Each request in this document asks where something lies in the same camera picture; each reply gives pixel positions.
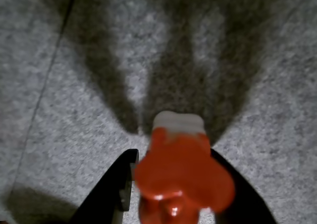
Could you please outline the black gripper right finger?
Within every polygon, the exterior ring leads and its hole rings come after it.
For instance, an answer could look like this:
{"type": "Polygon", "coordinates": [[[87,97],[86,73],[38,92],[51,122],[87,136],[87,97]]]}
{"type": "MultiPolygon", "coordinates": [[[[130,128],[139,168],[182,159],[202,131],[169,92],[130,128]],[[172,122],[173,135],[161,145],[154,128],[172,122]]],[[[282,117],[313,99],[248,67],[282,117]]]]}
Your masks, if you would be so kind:
{"type": "Polygon", "coordinates": [[[236,191],[231,205],[214,215],[215,223],[275,224],[273,214],[253,186],[217,151],[212,149],[211,156],[232,175],[236,191]]]}

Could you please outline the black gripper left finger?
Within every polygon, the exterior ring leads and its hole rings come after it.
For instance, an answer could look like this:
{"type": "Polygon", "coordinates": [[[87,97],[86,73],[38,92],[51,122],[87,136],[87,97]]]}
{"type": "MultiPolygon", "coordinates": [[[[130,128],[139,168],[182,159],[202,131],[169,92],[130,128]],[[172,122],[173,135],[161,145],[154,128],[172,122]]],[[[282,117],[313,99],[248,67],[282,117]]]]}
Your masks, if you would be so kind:
{"type": "Polygon", "coordinates": [[[129,211],[138,149],[124,151],[70,219],[70,224],[121,224],[129,211]]]}

